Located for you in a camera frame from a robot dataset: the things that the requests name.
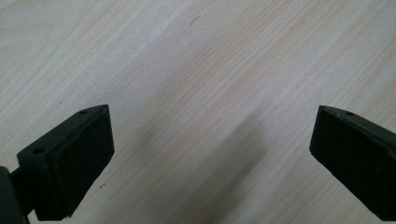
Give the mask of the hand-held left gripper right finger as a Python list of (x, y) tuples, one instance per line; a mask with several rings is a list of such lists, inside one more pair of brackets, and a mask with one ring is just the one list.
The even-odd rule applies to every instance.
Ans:
[(396, 133), (322, 105), (309, 150), (379, 219), (396, 221)]

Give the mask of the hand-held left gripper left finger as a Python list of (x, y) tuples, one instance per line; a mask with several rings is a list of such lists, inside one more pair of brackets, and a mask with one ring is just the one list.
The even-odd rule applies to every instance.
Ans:
[(113, 154), (108, 105), (66, 119), (17, 154), (11, 179), (22, 213), (40, 221), (72, 216)]

